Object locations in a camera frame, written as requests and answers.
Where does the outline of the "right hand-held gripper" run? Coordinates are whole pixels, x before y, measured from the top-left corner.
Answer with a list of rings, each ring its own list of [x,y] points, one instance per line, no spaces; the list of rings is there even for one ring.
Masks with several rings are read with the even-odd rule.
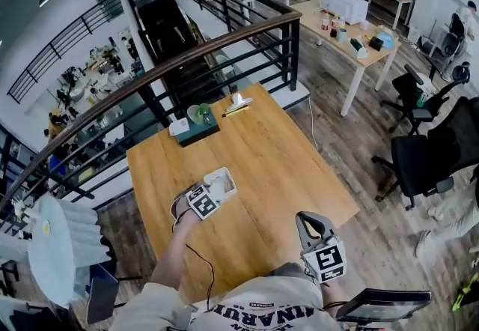
[[[321,237],[315,241],[308,229],[311,212],[299,211],[295,217],[299,240],[304,249],[301,252],[301,259],[313,277],[323,284],[346,274],[346,251],[344,242],[335,235],[332,222],[317,213],[312,217],[311,227]]]

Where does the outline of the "round table with white cloth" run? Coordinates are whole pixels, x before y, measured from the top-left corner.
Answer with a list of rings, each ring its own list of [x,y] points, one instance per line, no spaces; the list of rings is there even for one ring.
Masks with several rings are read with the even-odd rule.
[[[101,243],[97,212],[49,194],[34,208],[37,221],[32,223],[28,245],[31,272],[48,300],[68,308],[85,297],[90,266],[111,259],[109,248]],[[51,225],[48,237],[42,233],[45,219]]]

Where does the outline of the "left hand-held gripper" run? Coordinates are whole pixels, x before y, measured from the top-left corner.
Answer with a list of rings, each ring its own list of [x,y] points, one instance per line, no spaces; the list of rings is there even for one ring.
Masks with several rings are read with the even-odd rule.
[[[205,183],[197,182],[186,193],[188,205],[200,220],[205,220],[220,208],[220,204],[212,200]]]

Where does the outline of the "white cloth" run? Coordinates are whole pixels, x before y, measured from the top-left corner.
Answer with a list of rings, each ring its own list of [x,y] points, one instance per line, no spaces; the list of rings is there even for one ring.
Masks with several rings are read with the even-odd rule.
[[[229,182],[223,177],[217,177],[211,182],[209,189],[212,200],[222,202],[226,199]]]

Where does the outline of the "black tablet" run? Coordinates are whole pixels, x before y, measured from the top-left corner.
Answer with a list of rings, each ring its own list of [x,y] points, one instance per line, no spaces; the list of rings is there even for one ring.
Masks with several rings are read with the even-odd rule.
[[[409,319],[432,302],[430,291],[388,291],[365,288],[341,306],[336,320],[367,325]]]

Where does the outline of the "black mesh office chair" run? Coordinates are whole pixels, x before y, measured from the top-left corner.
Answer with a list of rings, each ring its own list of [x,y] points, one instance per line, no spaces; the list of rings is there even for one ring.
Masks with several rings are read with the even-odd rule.
[[[448,116],[426,135],[398,136],[391,140],[389,162],[371,158],[394,172],[396,181],[377,201],[397,187],[415,207],[414,197],[447,192],[454,186],[453,174],[479,165],[479,97],[458,99]]]

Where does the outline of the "dark green tray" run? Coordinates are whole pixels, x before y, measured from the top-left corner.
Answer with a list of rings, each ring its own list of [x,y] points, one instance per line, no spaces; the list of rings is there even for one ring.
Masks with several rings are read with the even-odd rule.
[[[176,135],[176,140],[183,148],[196,143],[206,137],[220,131],[219,125],[210,107],[201,114],[188,115],[186,117],[189,129]]]

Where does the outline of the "vase of white flowers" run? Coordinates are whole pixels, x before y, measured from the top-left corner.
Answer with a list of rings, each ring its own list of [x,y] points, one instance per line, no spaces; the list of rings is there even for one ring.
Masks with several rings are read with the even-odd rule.
[[[31,197],[26,199],[12,198],[13,213],[16,219],[16,224],[19,227],[25,227],[37,221],[37,211],[34,208],[36,201]]]

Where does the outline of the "white green dispenser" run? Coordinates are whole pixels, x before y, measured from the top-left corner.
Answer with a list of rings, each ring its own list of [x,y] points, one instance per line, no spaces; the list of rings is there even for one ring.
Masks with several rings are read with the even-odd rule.
[[[368,57],[368,50],[359,36],[350,39],[350,47],[354,58],[362,60]]]

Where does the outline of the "person's left forearm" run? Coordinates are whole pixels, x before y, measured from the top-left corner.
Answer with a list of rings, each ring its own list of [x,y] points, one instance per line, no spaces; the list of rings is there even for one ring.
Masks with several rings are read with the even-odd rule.
[[[153,269],[151,283],[179,290],[185,266],[187,238],[199,222],[200,218],[191,208],[181,212],[171,239]]]

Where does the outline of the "black railing with wooden handrail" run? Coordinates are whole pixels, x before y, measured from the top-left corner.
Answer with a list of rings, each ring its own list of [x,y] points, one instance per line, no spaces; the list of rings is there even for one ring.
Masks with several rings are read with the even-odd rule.
[[[262,79],[260,83],[265,85],[273,80],[281,79],[282,83],[277,88],[272,88],[272,92],[283,88],[293,88],[296,85],[297,77],[294,75],[294,71],[297,68],[291,66],[290,61],[296,58],[299,53],[298,49],[292,47],[299,40],[299,18],[300,14],[298,12],[291,11],[217,37],[155,67],[145,75],[140,76],[139,79],[119,88],[109,97],[98,102],[85,114],[78,117],[70,129],[62,132],[60,136],[48,144],[7,191],[5,197],[0,201],[0,229],[4,228],[9,231],[14,226],[21,228],[24,225],[24,220],[17,219],[13,211],[7,212],[6,207],[13,206],[14,202],[18,200],[26,201],[29,197],[36,195],[39,188],[47,186],[48,180],[54,182],[48,189],[49,192],[58,192],[62,198],[73,194],[74,201],[82,198],[94,199],[93,193],[110,180],[115,179],[117,175],[108,176],[88,189],[84,189],[83,186],[125,158],[126,155],[120,153],[117,150],[118,147],[130,143],[134,136],[154,125],[160,124],[163,127],[168,127],[172,122],[172,115],[186,112],[187,108],[193,104],[209,103],[217,99],[227,87],[247,76],[275,65],[278,71]],[[155,81],[162,81],[169,73],[183,69],[196,59],[213,54],[242,40],[258,37],[261,34],[265,34],[269,38],[261,46],[237,55],[203,73],[185,78],[175,87],[163,91],[159,95],[154,94],[151,84]],[[90,126],[96,119],[103,117],[134,94],[143,99],[144,102],[140,106],[121,115],[113,124],[108,124],[106,128],[101,129],[51,170],[45,170],[38,181],[32,187],[27,188],[28,179],[40,170],[40,167],[54,152],[63,148],[73,136]],[[67,171],[65,175],[60,175],[60,169],[67,166],[69,161],[121,124],[136,118],[145,110],[150,110],[152,116],[141,123],[138,128],[129,131],[121,139],[111,140],[99,153],[85,162],[80,162],[75,169]],[[19,191],[23,188],[26,188],[25,194],[20,195]]]

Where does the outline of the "small white card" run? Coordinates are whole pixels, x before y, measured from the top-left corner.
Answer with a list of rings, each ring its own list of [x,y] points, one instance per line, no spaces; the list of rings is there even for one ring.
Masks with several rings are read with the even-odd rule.
[[[190,130],[188,118],[181,118],[179,120],[173,121],[168,127],[170,136],[178,136],[180,134],[186,133]]]

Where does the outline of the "dark staircase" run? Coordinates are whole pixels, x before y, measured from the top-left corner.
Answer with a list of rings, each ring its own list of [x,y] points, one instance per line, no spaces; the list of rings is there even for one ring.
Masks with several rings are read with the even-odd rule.
[[[198,40],[189,27],[189,21],[175,0],[155,0],[138,9],[147,36],[150,38],[157,61],[162,64],[198,46]],[[225,96],[220,80],[212,73],[212,66],[204,56],[189,59],[184,65],[169,70],[161,81],[167,90],[174,89],[179,101],[190,97],[206,97],[210,102]]]

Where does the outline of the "white square box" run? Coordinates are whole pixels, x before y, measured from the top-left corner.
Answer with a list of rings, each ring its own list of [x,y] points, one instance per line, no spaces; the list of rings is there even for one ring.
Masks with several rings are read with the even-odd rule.
[[[207,186],[209,194],[210,194],[209,186],[210,186],[211,182],[217,177],[223,177],[224,179],[228,180],[228,182],[229,182],[229,189],[228,189],[228,192],[226,194],[226,199],[222,202],[217,202],[216,201],[216,203],[223,204],[230,197],[234,196],[237,193],[237,187],[236,187],[236,184],[234,183],[234,179],[232,178],[231,173],[229,172],[228,168],[222,167],[222,168],[219,168],[219,169],[205,175],[204,178],[203,178],[203,182]]]

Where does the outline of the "neon green black object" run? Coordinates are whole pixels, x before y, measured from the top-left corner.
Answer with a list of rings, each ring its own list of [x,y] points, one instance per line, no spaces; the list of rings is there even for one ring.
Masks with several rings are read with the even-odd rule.
[[[459,310],[462,306],[479,302],[479,273],[475,273],[467,285],[462,287],[451,310]]]

